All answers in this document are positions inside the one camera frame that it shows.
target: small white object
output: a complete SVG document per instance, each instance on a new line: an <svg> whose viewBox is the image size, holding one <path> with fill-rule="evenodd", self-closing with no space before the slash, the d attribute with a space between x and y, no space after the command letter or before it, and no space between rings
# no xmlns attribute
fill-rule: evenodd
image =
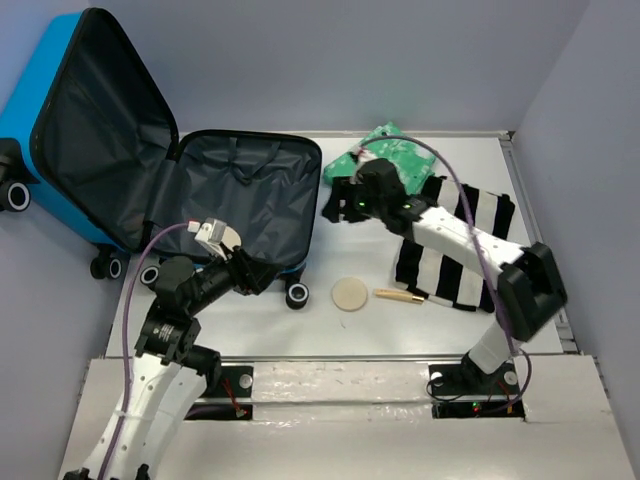
<svg viewBox="0 0 640 480"><path fill-rule="evenodd" d="M238 232L222 220L215 218L207 218L206 222L200 225L195 240L207 252L222 258L225 257L225 253L221 244L233 249L233 247L240 246L242 243Z"/></svg>
<svg viewBox="0 0 640 480"><path fill-rule="evenodd" d="M433 384L436 387L439 387L440 385L442 385L442 381L440 381L440 382L437 381L439 378L442 378L442 373L441 372L433 372L431 374L430 380L433 382Z"/></svg>
<svg viewBox="0 0 640 480"><path fill-rule="evenodd" d="M200 230L200 222L196 222L195 220L189 220L189 225L187 226L187 230L190 233L198 233L198 230Z"/></svg>
<svg viewBox="0 0 640 480"><path fill-rule="evenodd" d="M251 385L253 385L253 377L245 373L240 376L240 380L238 380L238 383L242 388L246 390L247 388L250 388Z"/></svg>
<svg viewBox="0 0 640 480"><path fill-rule="evenodd" d="M368 296L367 286L362 280L355 277L338 280L331 290L333 303L345 312L360 310L367 303Z"/></svg>
<svg viewBox="0 0 640 480"><path fill-rule="evenodd" d="M517 385L518 375L516 375L516 372L505 372L504 381L507 385Z"/></svg>

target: black suitcase lining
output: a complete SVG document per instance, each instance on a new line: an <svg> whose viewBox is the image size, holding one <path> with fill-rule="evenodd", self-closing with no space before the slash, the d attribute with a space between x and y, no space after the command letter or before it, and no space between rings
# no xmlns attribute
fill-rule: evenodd
<svg viewBox="0 0 640 480"><path fill-rule="evenodd" d="M292 135L204 130L177 142L175 120L115 19L89 9L32 135L45 178L130 251L149 224L216 217L251 255L304 260L315 218L321 152ZM186 232L157 251L206 258Z"/></svg>

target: green plastic bag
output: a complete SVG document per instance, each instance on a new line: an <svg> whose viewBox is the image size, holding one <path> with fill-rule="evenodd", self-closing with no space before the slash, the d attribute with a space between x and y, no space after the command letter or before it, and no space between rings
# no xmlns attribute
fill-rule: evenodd
<svg viewBox="0 0 640 480"><path fill-rule="evenodd" d="M384 135L405 135L405 133L389 122L374 129L358 145L370 138ZM379 157L388 159L396 166L400 180L409 195L419 193L427 178L433 175L431 167L436 160L435 157L414 143L405 140L380 140L367 145L366 148ZM356 165L346 152L324 168L323 178L327 185L331 185L334 177L350 177L355 171Z"/></svg>

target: cable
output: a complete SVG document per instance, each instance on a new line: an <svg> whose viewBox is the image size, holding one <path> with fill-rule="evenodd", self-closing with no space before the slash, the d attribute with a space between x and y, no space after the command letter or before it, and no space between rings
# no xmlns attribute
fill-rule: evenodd
<svg viewBox="0 0 640 480"><path fill-rule="evenodd" d="M507 387L504 386L504 383L498 380L496 382L496 385L498 385L498 387L500 387L500 390L504 392L505 396L507 397L507 402L511 400L511 395L509 395L509 390L507 390Z"/></svg>
<svg viewBox="0 0 640 480"><path fill-rule="evenodd" d="M480 268L482 269L482 276L484 277L484 281L487 283L487 290L489 290L489 295L491 296L491 300L493 301L493 304L495 305L495 308L496 308L496 318L498 320L498 323L500 324L500 327L502 327L502 330L504 330L505 335L507 337L509 352L511 352L512 356L516 356L517 351L515 350L513 345L513 335L511 331L511 325L509 324L509 319L507 318L507 312L504 308L504 305L502 304L502 301L500 300L500 297L498 297L496 289L493 286L493 281L491 280L491 273L489 271L489 264L487 263L486 259L482 255L482 247L480 247L480 242L478 241L478 237L476 236L476 232L474 230L473 214L471 213L471 206L469 205L469 199L467 198L467 194L465 193L464 188L462 188L462 182L460 182L458 175L453 170L453 167L451 166L451 164L435 148L430 147L429 145L427 145L426 143L420 140L417 140L412 137L408 137L406 135L386 135L381 137L370 138L362 142L360 144L360 147L364 148L365 146L373 142L378 142L382 140L404 140L406 142L414 143L424 148L425 150L431 152L433 156L435 156L438 160L440 160L440 162L442 162L442 164L451 174L451 178L453 179L453 182L456 184L456 188L458 189L458 193L460 194L460 199L462 200L462 209L464 210L464 216L467 222L467 230L469 231L469 237L471 238L473 246L476 250L476 254L478 255L478 261L480 263Z"/></svg>
<svg viewBox="0 0 640 480"><path fill-rule="evenodd" d="M129 408L129 400L131 399L131 361L129 360L129 309L131 308L133 289L138 277L140 276L142 264L144 263L144 260L149 256L149 253L151 253L151 249L154 247L154 245L158 243L158 241L167 233L173 232L174 230L179 230L181 228L187 228L187 226L187 223L177 223L158 232L158 234L153 237L144 251L140 254L140 259L138 260L136 271L133 275L133 278L131 279L131 282L129 282L127 295L124 301L124 314L122 316L122 360L124 363L124 391L122 393L122 407L120 408L120 410L123 413L122 415L120 415L120 417L118 417L118 421L116 422L116 427L113 430L113 436L111 437L111 441L109 442L109 447L107 448L107 452L105 453L102 465L100 466L97 480L105 480L104 476L107 468L109 467L109 462L113 457L113 452L116 448L116 444L118 443L118 439L120 438L122 425L124 424L125 415Z"/></svg>
<svg viewBox="0 0 640 480"><path fill-rule="evenodd" d="M227 392L227 395L229 395L229 398L231 399L231 404L233 405L233 408L236 409L236 416L237 417L244 417L247 414L247 411L244 410L240 406L238 401L236 400L236 396L233 393L233 388L231 387L231 382L229 381L228 378L225 378L222 381L222 387L224 388L225 392Z"/></svg>
<svg viewBox="0 0 640 480"><path fill-rule="evenodd" d="M499 407L493 408L491 410L487 410L486 412L482 412L484 415L499 413L499 412L502 412L503 410L513 407L516 403L522 400L522 397L527 391L527 388L529 388L529 384L531 383L531 375L533 373L533 366L531 365L531 357L529 357L529 354L524 350L520 350L520 353L522 354L522 356L527 362L527 376L524 378L524 383L522 384L520 393L518 393L518 395L513 397L511 400L507 401L507 403L505 403L504 405L500 405Z"/></svg>
<svg viewBox="0 0 640 480"><path fill-rule="evenodd" d="M247 415L249 412L247 412L244 408L242 408L242 406L238 403L238 400L236 399L235 394L233 393L233 388L231 387L231 382L229 381L228 378L225 378L224 380L222 380L220 382L220 384L222 385L222 388L224 388L225 392L227 392L227 395L229 396L229 399L231 400L231 405L233 406L234 410L236 411L236 417L241 418L244 417L245 415ZM187 412L187 414L185 415L185 420L188 420L190 417L193 417L194 415L199 415L201 413L211 413L211 412L215 412L215 411L220 411L221 408L224 408L224 406L222 405L203 405L203 406L198 406L198 407L193 407L191 408L191 410L189 410Z"/></svg>
<svg viewBox="0 0 640 480"><path fill-rule="evenodd" d="M453 398L442 398L442 397L437 397L433 394L433 385L440 380L439 378L435 379L435 380L429 380L427 382L427 395L429 395L431 398L433 398L434 400L437 400L438 402L442 402L442 403L450 403L450 402L454 402L462 397L464 397L464 393L462 395L458 395L457 397L453 397Z"/></svg>
<svg viewBox="0 0 640 480"><path fill-rule="evenodd" d="M489 396L487 397L487 400L485 400L485 403L489 403L491 401L491 397L493 397L493 386L491 387L491 390L489 390Z"/></svg>

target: suitcase wheel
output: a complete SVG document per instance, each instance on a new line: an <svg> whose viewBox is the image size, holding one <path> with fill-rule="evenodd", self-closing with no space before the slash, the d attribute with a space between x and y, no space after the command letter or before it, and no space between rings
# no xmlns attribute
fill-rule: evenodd
<svg viewBox="0 0 640 480"><path fill-rule="evenodd" d="M158 266L150 265L142 270L142 273L140 273L140 283L142 283L146 287L149 287L149 290L153 292L159 274L160 269L158 268Z"/></svg>
<svg viewBox="0 0 640 480"><path fill-rule="evenodd" d="M31 192L22 182L6 180L0 185L0 207L7 212L24 212L31 203Z"/></svg>
<svg viewBox="0 0 640 480"><path fill-rule="evenodd" d="M109 278L115 280L122 275L122 260L116 257L98 255L89 266L91 276L97 280Z"/></svg>
<svg viewBox="0 0 640 480"><path fill-rule="evenodd" d="M291 310L300 310L309 301L309 287L304 283L287 285L286 302Z"/></svg>

